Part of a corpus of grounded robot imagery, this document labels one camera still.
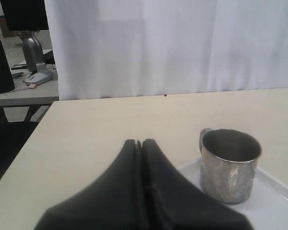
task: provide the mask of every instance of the white mouse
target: white mouse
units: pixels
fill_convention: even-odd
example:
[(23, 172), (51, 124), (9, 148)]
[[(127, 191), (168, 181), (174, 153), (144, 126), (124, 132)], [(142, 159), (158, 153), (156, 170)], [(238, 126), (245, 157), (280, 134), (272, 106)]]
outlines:
[(39, 70), (36, 74), (25, 80), (27, 85), (35, 84), (40, 85), (52, 79), (53, 72), (47, 69)]

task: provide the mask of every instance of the metal cup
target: metal cup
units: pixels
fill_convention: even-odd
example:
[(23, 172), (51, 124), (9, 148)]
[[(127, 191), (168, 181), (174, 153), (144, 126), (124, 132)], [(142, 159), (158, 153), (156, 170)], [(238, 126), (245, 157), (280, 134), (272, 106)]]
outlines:
[(201, 131), (199, 146), (202, 189), (226, 203), (247, 200), (262, 153), (260, 143), (237, 130), (205, 128)]

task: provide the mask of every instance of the computer monitor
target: computer monitor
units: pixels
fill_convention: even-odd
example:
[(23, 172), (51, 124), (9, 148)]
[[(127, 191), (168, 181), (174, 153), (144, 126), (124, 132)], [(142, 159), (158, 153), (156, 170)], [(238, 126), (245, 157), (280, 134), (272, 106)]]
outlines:
[(0, 0), (10, 31), (48, 30), (44, 0)]

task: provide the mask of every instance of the white backdrop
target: white backdrop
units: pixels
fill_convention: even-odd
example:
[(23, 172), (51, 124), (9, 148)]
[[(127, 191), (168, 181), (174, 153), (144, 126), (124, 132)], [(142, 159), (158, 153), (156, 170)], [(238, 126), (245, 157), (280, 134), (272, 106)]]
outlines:
[(45, 0), (61, 100), (288, 87), (288, 0)]

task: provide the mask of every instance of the small pink object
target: small pink object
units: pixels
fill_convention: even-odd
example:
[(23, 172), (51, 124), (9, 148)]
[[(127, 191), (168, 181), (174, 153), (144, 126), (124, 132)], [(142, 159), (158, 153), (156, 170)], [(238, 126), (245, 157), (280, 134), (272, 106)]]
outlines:
[(35, 89), (35, 88), (36, 88), (36, 84), (30, 84), (30, 85), (29, 85), (29, 88), (30, 88), (30, 89)]

